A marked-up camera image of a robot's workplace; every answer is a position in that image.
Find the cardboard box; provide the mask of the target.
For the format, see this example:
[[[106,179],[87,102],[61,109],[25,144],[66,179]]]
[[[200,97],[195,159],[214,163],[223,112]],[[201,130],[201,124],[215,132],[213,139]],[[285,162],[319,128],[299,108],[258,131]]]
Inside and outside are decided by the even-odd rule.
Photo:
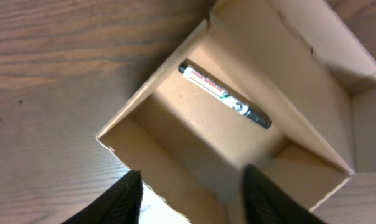
[[[186,80],[182,62],[271,126]],[[151,223],[242,223],[247,164],[311,211],[376,174],[376,61],[327,1],[217,1],[96,138],[141,171]]]

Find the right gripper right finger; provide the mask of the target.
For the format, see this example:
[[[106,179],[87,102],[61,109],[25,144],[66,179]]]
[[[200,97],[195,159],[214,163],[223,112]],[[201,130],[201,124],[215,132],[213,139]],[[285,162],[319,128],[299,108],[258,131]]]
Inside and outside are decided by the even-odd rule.
[[[253,164],[244,167],[242,193],[249,224],[324,224]]]

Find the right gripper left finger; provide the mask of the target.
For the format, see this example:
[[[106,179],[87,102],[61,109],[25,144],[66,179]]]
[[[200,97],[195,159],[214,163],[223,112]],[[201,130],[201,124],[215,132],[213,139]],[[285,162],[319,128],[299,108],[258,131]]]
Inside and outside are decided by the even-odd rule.
[[[142,199],[141,172],[131,170],[63,224],[138,224]]]

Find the black whiteboard marker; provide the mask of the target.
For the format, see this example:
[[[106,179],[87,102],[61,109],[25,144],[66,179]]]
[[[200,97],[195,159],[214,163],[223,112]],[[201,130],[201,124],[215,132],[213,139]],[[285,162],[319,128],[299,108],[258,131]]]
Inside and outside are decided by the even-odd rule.
[[[181,73],[186,80],[206,91],[224,105],[236,111],[239,115],[247,117],[262,128],[268,129],[271,126],[272,121],[269,118],[265,118],[255,112],[249,104],[236,98],[235,95],[231,94],[221,85],[216,84],[208,76],[204,75],[187,62],[182,62],[178,66],[178,72]]]

